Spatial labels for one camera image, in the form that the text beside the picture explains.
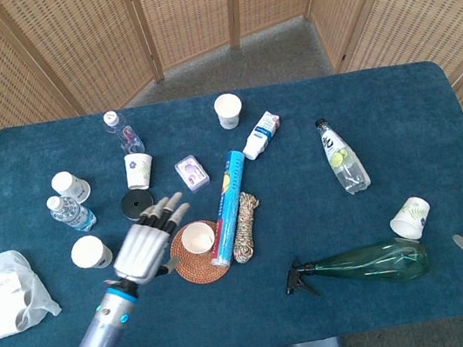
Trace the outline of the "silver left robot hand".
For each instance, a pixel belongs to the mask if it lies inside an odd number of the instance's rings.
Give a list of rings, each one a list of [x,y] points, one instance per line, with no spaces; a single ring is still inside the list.
[[[181,198],[178,191],[140,213],[116,256],[113,269],[117,277],[138,285],[153,279],[171,235],[190,208],[188,203],[179,203]]]

